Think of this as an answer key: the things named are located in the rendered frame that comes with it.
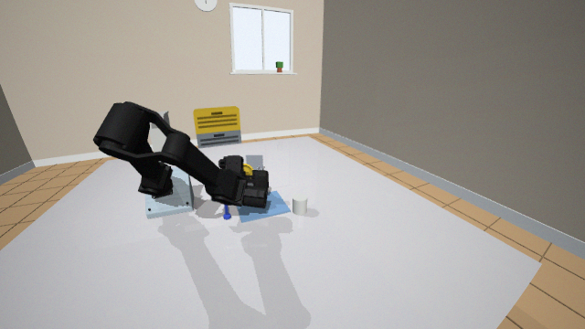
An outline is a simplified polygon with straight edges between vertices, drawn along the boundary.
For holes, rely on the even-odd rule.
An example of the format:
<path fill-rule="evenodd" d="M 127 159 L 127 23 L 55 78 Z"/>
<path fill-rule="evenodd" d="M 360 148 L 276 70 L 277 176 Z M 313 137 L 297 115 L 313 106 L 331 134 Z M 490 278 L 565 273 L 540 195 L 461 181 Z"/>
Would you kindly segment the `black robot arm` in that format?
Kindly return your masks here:
<path fill-rule="evenodd" d="M 153 152 L 147 142 L 150 122 L 166 136 L 162 152 Z M 93 141 L 108 156 L 130 162 L 142 177 L 138 191 L 152 199 L 173 194 L 169 164 L 202 183 L 212 201 L 226 206 L 266 206 L 268 188 L 247 186 L 242 156 L 224 156 L 218 168 L 187 134 L 169 126 L 157 111 L 137 103 L 114 103 Z"/>

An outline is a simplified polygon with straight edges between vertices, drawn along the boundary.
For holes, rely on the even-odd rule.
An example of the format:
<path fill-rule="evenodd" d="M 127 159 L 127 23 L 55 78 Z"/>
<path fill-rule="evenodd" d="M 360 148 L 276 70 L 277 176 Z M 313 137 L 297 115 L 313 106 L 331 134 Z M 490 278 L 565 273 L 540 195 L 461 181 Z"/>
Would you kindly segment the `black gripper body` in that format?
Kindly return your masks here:
<path fill-rule="evenodd" d="M 269 172 L 267 170 L 258 170 L 252 175 L 246 175 L 244 177 L 248 178 L 247 185 L 248 183 L 253 183 L 258 187 L 269 188 Z"/>

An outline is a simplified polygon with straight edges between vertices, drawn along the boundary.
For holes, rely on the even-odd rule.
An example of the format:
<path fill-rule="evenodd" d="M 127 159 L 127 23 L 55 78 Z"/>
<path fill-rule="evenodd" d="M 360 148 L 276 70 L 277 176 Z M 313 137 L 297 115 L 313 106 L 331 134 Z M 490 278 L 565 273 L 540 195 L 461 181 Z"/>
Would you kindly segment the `yellow round plate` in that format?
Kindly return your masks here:
<path fill-rule="evenodd" d="M 252 167 L 249 164 L 244 164 L 244 171 L 246 171 L 246 175 L 252 175 Z"/>

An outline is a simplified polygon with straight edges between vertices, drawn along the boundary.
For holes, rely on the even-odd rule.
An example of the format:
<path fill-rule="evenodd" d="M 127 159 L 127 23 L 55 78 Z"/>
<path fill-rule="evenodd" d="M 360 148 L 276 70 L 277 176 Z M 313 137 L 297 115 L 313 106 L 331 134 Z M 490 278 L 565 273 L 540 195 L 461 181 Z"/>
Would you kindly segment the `light blue flat mat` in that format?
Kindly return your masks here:
<path fill-rule="evenodd" d="M 241 223 L 250 220 L 254 221 L 267 218 L 291 211 L 284 203 L 277 191 L 268 192 L 265 208 L 247 206 L 241 206 L 237 208 L 239 211 Z"/>

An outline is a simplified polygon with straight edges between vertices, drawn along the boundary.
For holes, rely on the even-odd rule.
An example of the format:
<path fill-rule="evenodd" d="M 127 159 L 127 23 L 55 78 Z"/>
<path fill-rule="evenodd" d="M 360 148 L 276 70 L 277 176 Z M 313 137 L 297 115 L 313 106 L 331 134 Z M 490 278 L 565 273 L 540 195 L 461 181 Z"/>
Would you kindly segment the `white cylinder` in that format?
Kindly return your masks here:
<path fill-rule="evenodd" d="M 292 196 L 292 212 L 303 215 L 307 212 L 307 195 L 295 194 Z"/>

